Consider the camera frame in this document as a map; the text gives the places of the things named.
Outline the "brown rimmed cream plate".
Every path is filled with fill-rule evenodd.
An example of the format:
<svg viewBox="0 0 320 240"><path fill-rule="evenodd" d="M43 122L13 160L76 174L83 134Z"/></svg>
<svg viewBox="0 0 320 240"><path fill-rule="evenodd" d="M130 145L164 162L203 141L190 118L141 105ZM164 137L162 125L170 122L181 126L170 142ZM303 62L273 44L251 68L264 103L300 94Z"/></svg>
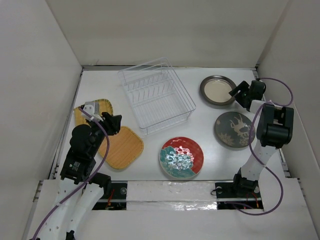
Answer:
<svg viewBox="0 0 320 240"><path fill-rule="evenodd" d="M229 92L236 88L236 84L228 77L211 75L202 80L199 92L202 98L215 106L227 106L235 101Z"/></svg>

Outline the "square bamboo tray near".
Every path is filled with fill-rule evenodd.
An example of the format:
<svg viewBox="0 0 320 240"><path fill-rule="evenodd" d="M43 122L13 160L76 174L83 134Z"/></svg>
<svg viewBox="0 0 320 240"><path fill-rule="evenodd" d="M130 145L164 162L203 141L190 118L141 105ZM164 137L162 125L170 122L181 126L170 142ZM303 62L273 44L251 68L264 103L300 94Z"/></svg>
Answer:
<svg viewBox="0 0 320 240"><path fill-rule="evenodd" d="M109 136L109 151L105 162L115 170L124 170L143 152L143 140L129 127L122 126L116 135Z"/></svg>

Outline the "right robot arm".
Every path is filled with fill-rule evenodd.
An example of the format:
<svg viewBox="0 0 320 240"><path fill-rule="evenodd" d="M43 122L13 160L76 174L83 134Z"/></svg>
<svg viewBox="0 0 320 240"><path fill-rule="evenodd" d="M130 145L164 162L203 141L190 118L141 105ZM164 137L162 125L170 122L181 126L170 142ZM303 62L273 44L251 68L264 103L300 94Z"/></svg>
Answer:
<svg viewBox="0 0 320 240"><path fill-rule="evenodd" d="M258 186L260 174L267 167L267 162L272 155L284 145L289 144L293 137L294 109L290 107L293 102L293 92L286 83L274 79L283 84L290 93L290 101L287 104L263 101L266 84L260 79L253 80L251 84L242 81L229 95L247 111L255 113L254 120L259 119L255 133L249 131L248 143L252 143L252 137L257 139L254 148L251 146L251 155L247 162L234 175L231 184L231 192L242 197L253 192Z"/></svg>

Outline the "square bamboo tray far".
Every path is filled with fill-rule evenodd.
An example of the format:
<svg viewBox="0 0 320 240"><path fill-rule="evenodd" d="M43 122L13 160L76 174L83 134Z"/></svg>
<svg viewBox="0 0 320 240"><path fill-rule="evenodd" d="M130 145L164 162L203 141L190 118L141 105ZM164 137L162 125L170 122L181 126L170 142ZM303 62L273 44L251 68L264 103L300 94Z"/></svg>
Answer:
<svg viewBox="0 0 320 240"><path fill-rule="evenodd" d="M94 100L95 103L98 103L99 105L99 114L103 113L103 112L108 112L110 115L114 114L114 110L113 110L113 106L111 104L111 102L108 99L96 99ZM75 125L88 125L88 123L86 122L86 119L82 116L82 112L79 110L78 107L73 109L74 112L74 119L75 119Z"/></svg>

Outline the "grey reindeer pattern plate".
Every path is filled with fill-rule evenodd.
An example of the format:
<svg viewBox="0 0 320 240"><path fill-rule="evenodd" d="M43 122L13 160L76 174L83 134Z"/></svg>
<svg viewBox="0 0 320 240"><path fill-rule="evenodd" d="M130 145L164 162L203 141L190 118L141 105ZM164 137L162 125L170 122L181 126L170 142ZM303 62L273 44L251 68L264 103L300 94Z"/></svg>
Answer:
<svg viewBox="0 0 320 240"><path fill-rule="evenodd" d="M215 136L225 145L231 148L245 148L255 139L256 130L252 121L245 115L229 111L221 114L214 123Z"/></svg>

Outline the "square bamboo tray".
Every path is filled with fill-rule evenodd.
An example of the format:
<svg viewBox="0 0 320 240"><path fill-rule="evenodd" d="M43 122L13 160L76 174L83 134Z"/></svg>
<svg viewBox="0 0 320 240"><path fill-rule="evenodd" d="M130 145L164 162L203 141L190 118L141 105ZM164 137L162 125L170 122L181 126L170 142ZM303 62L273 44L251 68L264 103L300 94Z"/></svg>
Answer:
<svg viewBox="0 0 320 240"><path fill-rule="evenodd" d="M129 127L122 126L116 135L109 136L109 151L105 162L115 170L124 170L143 152L143 140Z"/></svg>
<svg viewBox="0 0 320 240"><path fill-rule="evenodd" d="M95 103L98 103L99 105L99 114L103 113L103 112L108 112L110 115L114 114L114 110L113 110L113 106L111 104L111 102L108 99L96 99L94 100ZM74 119L75 119L75 125L88 125L88 123L86 122L86 119L82 116L82 112L79 110L78 107L73 109L74 112Z"/></svg>

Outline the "red teal floral plate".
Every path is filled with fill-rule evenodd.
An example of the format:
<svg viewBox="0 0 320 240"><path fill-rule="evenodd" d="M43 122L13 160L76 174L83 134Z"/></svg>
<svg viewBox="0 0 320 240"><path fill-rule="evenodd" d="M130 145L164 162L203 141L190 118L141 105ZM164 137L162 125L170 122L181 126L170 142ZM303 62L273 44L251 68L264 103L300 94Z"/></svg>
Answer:
<svg viewBox="0 0 320 240"><path fill-rule="evenodd" d="M177 180L193 179L204 165L204 152L192 139L174 137L164 143L159 151L159 163L163 171Z"/></svg>

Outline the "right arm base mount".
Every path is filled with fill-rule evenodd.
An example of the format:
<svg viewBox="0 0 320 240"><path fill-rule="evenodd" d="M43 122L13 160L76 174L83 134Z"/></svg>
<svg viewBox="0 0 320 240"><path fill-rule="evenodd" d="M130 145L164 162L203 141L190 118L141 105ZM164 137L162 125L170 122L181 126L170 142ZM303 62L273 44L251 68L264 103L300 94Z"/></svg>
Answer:
<svg viewBox="0 0 320 240"><path fill-rule="evenodd" d="M232 181L218 181L210 194L216 197L218 210L263 209L258 181L247 180L238 172Z"/></svg>

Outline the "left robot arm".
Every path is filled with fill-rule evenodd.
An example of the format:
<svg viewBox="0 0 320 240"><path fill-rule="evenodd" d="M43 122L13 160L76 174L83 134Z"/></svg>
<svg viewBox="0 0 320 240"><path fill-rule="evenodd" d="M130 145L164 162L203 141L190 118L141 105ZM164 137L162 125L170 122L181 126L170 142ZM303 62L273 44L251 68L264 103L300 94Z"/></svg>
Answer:
<svg viewBox="0 0 320 240"><path fill-rule="evenodd" d="M34 240L75 240L97 201L111 194L111 178L98 172L95 156L103 140L120 131L122 116L82 114L87 124L72 131L54 206L36 229Z"/></svg>

